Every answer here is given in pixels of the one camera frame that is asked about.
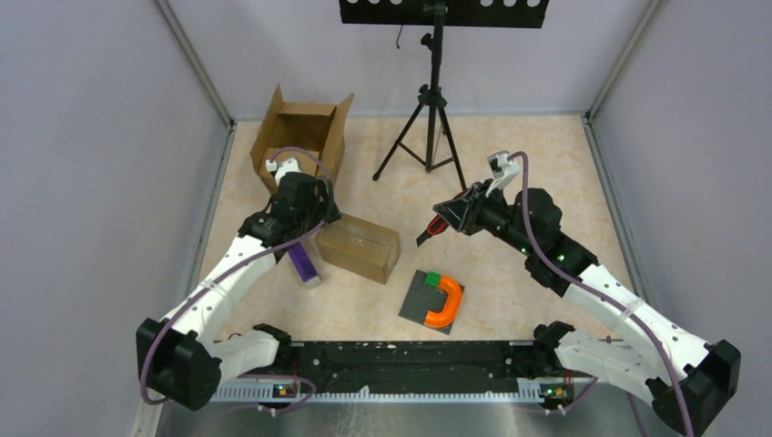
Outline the large cardboard express box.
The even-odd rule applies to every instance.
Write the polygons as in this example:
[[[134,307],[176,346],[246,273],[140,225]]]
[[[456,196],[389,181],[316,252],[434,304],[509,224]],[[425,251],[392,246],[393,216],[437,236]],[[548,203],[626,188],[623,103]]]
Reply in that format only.
[[[279,149],[299,147],[310,152],[336,182],[345,151],[344,128],[350,105],[349,94],[338,104],[287,102],[277,86],[250,150],[254,172],[270,194],[277,183],[266,170],[266,161]]]

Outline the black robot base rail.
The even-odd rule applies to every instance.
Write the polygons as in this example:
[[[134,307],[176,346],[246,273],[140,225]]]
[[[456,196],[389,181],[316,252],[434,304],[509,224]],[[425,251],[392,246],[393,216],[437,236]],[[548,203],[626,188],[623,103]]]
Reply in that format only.
[[[529,341],[293,341],[251,369],[309,380],[317,399],[449,400],[520,396],[550,408],[571,403],[583,376],[549,362]]]

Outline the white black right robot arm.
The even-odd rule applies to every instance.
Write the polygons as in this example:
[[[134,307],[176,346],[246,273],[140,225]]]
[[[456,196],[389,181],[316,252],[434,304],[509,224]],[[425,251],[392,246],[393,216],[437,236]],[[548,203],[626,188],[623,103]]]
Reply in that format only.
[[[679,327],[626,288],[562,231],[563,213],[546,190],[528,188],[508,203],[502,190],[485,180],[433,210],[420,241],[446,229],[467,236],[487,231],[524,255],[525,269],[537,283],[592,314],[620,339],[616,345],[597,340],[560,321],[540,325],[533,351],[540,372],[591,375],[648,403],[684,436],[703,435],[736,394],[740,350]]]

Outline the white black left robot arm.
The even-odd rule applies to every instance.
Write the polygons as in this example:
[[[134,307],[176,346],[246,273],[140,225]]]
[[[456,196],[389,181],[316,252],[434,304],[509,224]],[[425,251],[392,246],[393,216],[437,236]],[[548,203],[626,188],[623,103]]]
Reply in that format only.
[[[332,182],[299,171],[279,178],[267,206],[244,219],[215,268],[160,320],[147,318],[136,332],[139,393],[149,405],[174,401],[191,411],[218,387],[261,368],[280,376],[290,368],[285,332],[259,325],[230,340],[218,332],[251,287],[285,252],[340,219]]]

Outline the red black utility knife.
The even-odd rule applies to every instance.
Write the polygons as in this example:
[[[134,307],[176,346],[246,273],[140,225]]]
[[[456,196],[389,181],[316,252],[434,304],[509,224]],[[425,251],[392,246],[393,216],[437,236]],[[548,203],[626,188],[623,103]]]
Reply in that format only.
[[[440,215],[436,215],[426,226],[424,231],[416,238],[416,246],[420,247],[428,239],[442,234],[448,228],[447,221]]]

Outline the small cardboard box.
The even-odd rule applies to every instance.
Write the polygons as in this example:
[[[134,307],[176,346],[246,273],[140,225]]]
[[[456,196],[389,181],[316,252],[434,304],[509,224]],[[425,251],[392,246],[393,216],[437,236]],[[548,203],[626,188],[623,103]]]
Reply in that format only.
[[[342,213],[315,237],[321,258],[363,278],[386,284],[400,252],[400,234],[368,220]]]

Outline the purple rectangular box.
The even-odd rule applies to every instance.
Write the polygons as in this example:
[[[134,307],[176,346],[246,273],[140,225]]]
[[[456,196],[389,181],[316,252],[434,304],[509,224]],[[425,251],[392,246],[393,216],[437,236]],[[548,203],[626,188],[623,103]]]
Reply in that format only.
[[[301,243],[289,247],[288,254],[295,270],[299,274],[301,282],[306,288],[312,289],[322,283],[320,274]]]

